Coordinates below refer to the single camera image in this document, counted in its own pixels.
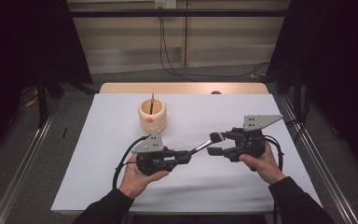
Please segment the white tabletop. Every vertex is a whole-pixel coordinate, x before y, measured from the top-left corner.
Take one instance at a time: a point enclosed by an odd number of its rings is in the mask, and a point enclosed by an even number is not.
[[[150,94],[97,94],[75,152],[57,193],[52,211],[81,212],[112,188],[112,178],[126,149],[147,135],[137,107]],[[242,127],[244,115],[280,114],[272,95],[157,94],[168,109],[164,146],[190,150],[214,132]],[[275,137],[284,153],[283,172],[320,203],[283,120],[263,130]],[[227,140],[215,147],[234,147]],[[277,158],[276,149],[272,149]],[[124,169],[118,178],[119,186]],[[133,214],[247,214],[272,211],[268,184],[241,162],[209,156],[206,149],[189,164],[178,165],[150,184],[133,206]]]

